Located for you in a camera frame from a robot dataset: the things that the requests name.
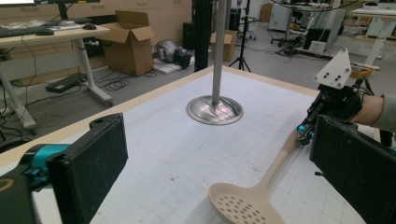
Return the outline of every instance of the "slotted spatula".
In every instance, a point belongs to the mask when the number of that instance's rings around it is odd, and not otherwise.
[[[254,187],[242,188],[217,183],[209,188],[209,199],[221,217],[231,223],[282,224],[283,218],[271,205],[268,186],[289,154],[299,146],[293,130],[262,180]]]

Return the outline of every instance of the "robotic arm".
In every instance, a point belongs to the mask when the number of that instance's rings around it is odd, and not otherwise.
[[[351,71],[346,49],[337,55],[314,77],[319,82],[315,101],[307,110],[307,117],[297,127],[302,145],[309,144],[314,136],[318,115],[327,115],[343,120],[352,119],[361,110],[361,96],[373,95],[365,77],[359,78],[354,85],[345,86]]]

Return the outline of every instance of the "white table surface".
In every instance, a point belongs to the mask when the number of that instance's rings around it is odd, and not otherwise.
[[[206,75],[124,112],[129,160],[92,223],[223,223],[208,188],[219,182],[257,184],[314,100],[223,72],[220,94],[241,104],[245,114],[234,124],[212,126],[186,113],[188,102],[211,94],[211,88],[212,76]],[[314,175],[318,168],[309,150],[310,145],[295,151],[270,187],[275,209],[286,223],[364,223]],[[15,165],[3,166],[0,174]],[[51,189],[35,193],[35,199],[44,223],[61,223]]]

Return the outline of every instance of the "silver round base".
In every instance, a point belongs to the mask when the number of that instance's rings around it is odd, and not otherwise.
[[[219,104],[212,105],[212,96],[201,96],[187,104],[187,114],[205,124],[224,125],[238,121],[244,109],[236,101],[220,96]]]

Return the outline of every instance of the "white desk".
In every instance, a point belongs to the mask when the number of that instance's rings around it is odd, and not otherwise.
[[[129,160],[92,223],[223,223],[209,203],[208,188],[218,182],[257,184],[317,92],[223,67],[220,94],[241,104],[245,113],[233,124],[205,125],[191,119],[186,106],[211,93],[211,69],[3,153],[0,175],[29,147],[72,143],[88,130],[88,122],[123,112]],[[363,223],[323,177],[314,175],[318,168],[308,159],[309,150],[296,150],[271,184],[271,202],[285,222]],[[35,199],[43,223],[60,223],[50,189]]]
[[[373,48],[366,59],[364,64],[373,65],[375,57],[378,55],[379,51],[384,47],[384,43],[389,36],[391,29],[393,27],[390,24],[396,20],[396,10],[378,9],[378,10],[368,10],[368,9],[355,9],[351,12],[352,16],[356,17],[368,17],[368,18],[381,18],[384,22],[379,31],[378,36],[375,39]]]
[[[12,48],[16,46],[33,46],[36,44],[77,40],[78,49],[67,52],[56,52],[53,54],[46,54],[42,56],[35,56],[35,58],[25,58],[11,61],[0,61],[0,78],[3,85],[13,103],[13,108],[23,124],[23,128],[35,132],[35,121],[25,108],[24,104],[18,99],[15,91],[12,89],[10,80],[32,77],[35,74],[45,74],[53,71],[76,67],[83,65],[87,73],[88,89],[106,103],[112,105],[112,99],[104,91],[95,86],[90,62],[88,60],[87,51],[84,47],[82,38],[103,35],[110,32],[107,28],[97,26],[96,30],[66,30],[57,31],[54,35],[39,36],[26,35],[0,38],[0,49]]]

